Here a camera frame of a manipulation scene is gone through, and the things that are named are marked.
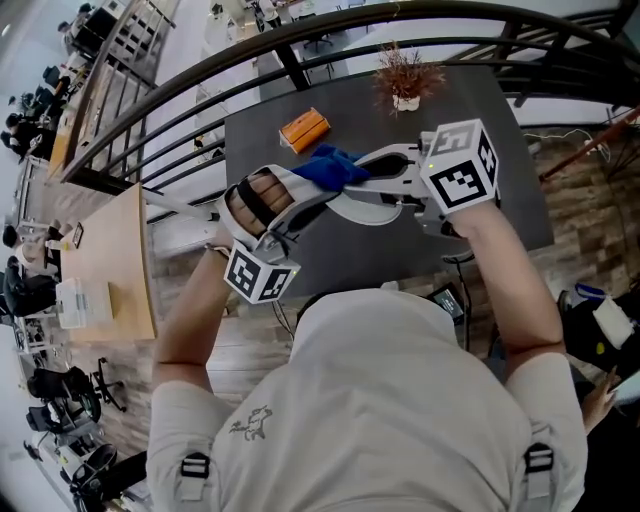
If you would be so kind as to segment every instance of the hand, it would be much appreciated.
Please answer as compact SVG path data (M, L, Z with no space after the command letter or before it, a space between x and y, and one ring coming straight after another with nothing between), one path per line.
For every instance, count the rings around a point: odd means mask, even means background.
M616 397L615 393L609 395L609 390L616 381L619 381L616 376L616 369L617 367L613 368L606 379L589 393L582 402L582 419L587 434L606 418L613 407Z
M293 203L293 198L272 173L253 174L249 177L251 188L260 196L262 201L276 215ZM237 190L234 190L228 200L229 212L247 232L254 236L260 236L267 229L256 216L247 208L244 201L240 198Z

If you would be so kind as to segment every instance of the white box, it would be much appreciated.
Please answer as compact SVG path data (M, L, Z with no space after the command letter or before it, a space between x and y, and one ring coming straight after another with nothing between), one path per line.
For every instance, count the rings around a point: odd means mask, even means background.
M493 199L498 155L480 119L438 126L420 177L445 215Z
M56 286L60 327L79 329L113 321L109 283L66 279Z
M300 270L300 265L270 265L236 242L229 257L224 280L251 304L278 300Z

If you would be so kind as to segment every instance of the backpack strap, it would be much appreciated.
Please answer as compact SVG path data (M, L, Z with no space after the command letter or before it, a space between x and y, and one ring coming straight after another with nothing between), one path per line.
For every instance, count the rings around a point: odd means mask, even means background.
M512 512L554 512L560 500L559 462L556 461L548 425L533 425L532 443L518 467Z

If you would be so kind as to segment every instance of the blue cloth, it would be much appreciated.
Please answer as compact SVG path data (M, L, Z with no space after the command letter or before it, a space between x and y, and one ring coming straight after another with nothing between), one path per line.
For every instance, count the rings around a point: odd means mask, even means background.
M348 183L360 183L371 177L369 171L353 165L362 155L350 155L346 151L320 144L311 160L291 172L313 181L320 188L341 192Z

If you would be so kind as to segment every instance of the black strap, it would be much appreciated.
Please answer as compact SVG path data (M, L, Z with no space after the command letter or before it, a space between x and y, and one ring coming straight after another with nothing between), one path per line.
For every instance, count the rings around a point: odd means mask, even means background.
M268 228L269 224L271 224L276 218L276 214L273 213L271 208L269 208L262 198L256 194L255 190L251 188L249 180L244 178L240 183L238 183L236 190L238 191L240 199L242 199L244 204L247 205L247 208L251 210L251 213L253 213L256 218L262 222L262 224L264 224L265 228Z

